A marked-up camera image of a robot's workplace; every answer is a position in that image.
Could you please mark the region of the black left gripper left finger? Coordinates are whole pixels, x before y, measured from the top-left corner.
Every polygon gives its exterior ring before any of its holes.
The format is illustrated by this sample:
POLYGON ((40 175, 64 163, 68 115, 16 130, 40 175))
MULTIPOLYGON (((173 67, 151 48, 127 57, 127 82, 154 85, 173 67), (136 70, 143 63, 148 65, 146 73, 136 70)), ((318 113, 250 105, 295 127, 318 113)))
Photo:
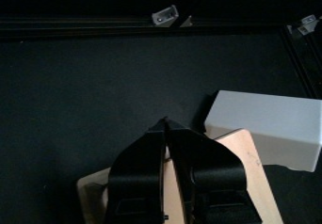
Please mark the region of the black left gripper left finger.
POLYGON ((122 151, 108 175, 103 224, 163 224, 165 120, 122 151))

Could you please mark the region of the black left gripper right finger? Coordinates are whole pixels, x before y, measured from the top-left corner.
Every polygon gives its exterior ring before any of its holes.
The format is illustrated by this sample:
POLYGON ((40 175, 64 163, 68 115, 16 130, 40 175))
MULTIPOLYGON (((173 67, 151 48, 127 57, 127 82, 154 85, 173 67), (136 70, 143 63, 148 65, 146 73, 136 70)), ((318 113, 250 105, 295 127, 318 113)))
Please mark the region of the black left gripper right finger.
POLYGON ((262 224, 241 158, 218 141, 166 121, 187 224, 262 224))

